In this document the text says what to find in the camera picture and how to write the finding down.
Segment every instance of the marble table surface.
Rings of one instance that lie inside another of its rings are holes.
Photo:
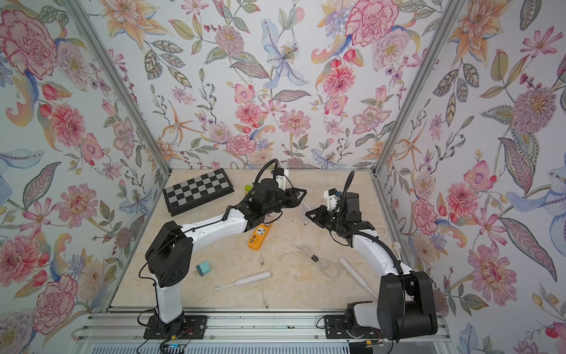
[[[161,229],[171,220],[177,224],[194,223],[223,214],[227,205],[238,203],[244,196],[244,186],[251,184],[258,171],[227,169],[234,192],[215,199],[197,208],[171,217],[162,194],[157,207],[142,235],[126,273],[112,300],[112,307],[153,307],[155,292],[152,282],[139,279],[138,272],[145,263],[145,252]],[[291,170],[289,178],[297,188],[308,191],[307,199],[311,209],[325,204],[323,191],[331,188],[342,190],[348,176],[347,171]],[[200,170],[174,170],[168,186],[178,184],[203,174]],[[359,193],[363,220],[375,225],[385,225],[384,216],[375,195],[368,172],[357,172],[349,191]],[[225,285],[247,275],[267,269],[281,254],[294,249],[281,240],[272,241],[264,247],[265,264],[260,265],[259,252],[250,249],[247,242],[253,230],[227,236],[193,253],[189,274],[181,284],[182,305],[185,308],[207,309],[265,309],[261,300],[261,282],[232,287],[213,292],[217,285]],[[312,222],[304,225],[299,208],[284,209],[283,216],[274,223],[267,239],[282,237],[295,245],[308,245],[319,258],[329,259],[341,267],[338,279],[328,279],[318,266],[302,254],[291,254],[275,263],[270,271],[271,278],[264,282],[265,298],[270,309],[343,309],[350,302],[371,301],[372,297],[339,264],[344,257],[362,275],[375,293],[379,293],[381,274],[373,274],[367,262],[354,249],[334,242],[328,231]],[[381,239],[391,247],[389,236]],[[196,265],[208,261],[212,271],[205,276],[194,275]],[[142,275],[149,276],[147,268]]]

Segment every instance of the floral wallpaper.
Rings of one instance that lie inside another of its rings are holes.
[[[379,180],[462,354],[566,353],[561,0],[468,0]]]
[[[368,168],[443,0],[82,1],[173,168]]]
[[[66,353],[165,176],[60,1],[0,16],[0,353]]]

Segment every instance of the green object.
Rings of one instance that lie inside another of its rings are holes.
[[[200,276],[210,273],[211,267],[208,262],[203,262],[196,267],[196,271],[199,272]]]

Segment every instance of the chessboard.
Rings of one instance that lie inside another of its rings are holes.
[[[167,210],[171,216],[175,216],[233,191],[232,183],[221,168],[167,187],[163,190],[163,196]]]

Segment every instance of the power strip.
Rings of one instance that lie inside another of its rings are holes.
[[[273,224],[260,224],[258,228],[255,229],[254,234],[250,237],[248,247],[254,251],[259,251],[263,241],[265,240],[265,237],[267,237],[269,230],[271,230],[272,225]]]

